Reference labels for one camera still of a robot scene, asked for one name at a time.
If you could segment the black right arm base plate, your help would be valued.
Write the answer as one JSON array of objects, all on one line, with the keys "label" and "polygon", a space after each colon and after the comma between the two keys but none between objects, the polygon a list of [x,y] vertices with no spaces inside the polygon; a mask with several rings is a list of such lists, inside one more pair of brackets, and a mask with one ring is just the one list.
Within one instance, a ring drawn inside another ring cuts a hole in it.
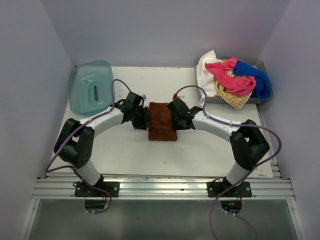
[{"label": "black right arm base plate", "polygon": [[[206,183],[207,195],[209,198],[218,197],[228,186],[221,181],[209,181]],[[233,187],[224,193],[222,198],[250,198],[252,197],[251,185],[248,181],[242,182],[240,185]]]}]

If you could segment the pink towel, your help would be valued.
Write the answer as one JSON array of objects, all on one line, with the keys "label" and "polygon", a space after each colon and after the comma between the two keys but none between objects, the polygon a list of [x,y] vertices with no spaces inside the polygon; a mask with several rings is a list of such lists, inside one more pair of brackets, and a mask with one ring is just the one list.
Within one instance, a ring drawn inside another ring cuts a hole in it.
[{"label": "pink towel", "polygon": [[206,62],[205,69],[230,93],[243,97],[253,92],[256,80],[253,76],[233,73],[239,59],[228,58],[225,62]]}]

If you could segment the teal translucent plastic bin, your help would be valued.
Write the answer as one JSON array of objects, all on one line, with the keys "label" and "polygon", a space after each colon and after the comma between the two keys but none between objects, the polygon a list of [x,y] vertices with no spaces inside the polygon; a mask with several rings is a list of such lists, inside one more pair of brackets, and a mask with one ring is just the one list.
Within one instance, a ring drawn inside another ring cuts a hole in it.
[{"label": "teal translucent plastic bin", "polygon": [[73,68],[69,75],[70,110],[93,116],[112,104],[113,72],[109,62],[92,61]]}]

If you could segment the brown microfiber towel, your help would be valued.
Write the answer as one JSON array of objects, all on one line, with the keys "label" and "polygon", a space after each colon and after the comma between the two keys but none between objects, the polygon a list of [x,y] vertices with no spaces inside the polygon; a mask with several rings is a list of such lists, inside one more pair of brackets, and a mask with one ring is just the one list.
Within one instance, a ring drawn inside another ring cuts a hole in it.
[{"label": "brown microfiber towel", "polygon": [[149,141],[175,142],[177,132],[172,130],[171,112],[166,103],[149,103],[149,116],[152,128],[148,130]]}]

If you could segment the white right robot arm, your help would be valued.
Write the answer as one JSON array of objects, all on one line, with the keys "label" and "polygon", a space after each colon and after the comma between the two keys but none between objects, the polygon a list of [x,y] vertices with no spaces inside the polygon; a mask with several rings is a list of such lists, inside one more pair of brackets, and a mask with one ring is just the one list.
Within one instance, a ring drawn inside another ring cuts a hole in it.
[{"label": "white right robot arm", "polygon": [[244,175],[253,170],[257,163],[270,150],[262,132],[250,119],[244,123],[214,120],[198,106],[189,108],[183,100],[176,98],[167,104],[173,130],[199,130],[213,134],[231,145],[235,160],[230,171],[222,181],[213,181],[210,187],[227,196],[235,196],[241,190]]}]

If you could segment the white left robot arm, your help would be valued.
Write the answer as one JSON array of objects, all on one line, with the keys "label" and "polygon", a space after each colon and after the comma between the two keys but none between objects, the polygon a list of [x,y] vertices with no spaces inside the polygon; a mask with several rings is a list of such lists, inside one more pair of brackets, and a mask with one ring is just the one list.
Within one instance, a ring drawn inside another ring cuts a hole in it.
[{"label": "white left robot arm", "polygon": [[145,97],[129,92],[125,99],[113,102],[106,110],[81,120],[69,118],[55,143],[53,159],[59,157],[87,183],[92,196],[103,193],[103,176],[91,161],[94,140],[110,128],[131,122],[136,130],[150,129],[149,108]]}]

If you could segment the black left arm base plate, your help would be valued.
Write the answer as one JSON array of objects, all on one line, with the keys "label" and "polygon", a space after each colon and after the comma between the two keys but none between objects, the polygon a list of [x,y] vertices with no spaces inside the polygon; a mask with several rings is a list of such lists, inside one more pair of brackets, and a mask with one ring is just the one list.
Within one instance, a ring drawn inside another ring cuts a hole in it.
[{"label": "black left arm base plate", "polygon": [[74,182],[74,196],[84,198],[111,197],[117,198],[120,191],[120,183],[117,181],[104,181],[99,186],[89,186],[84,182]]}]

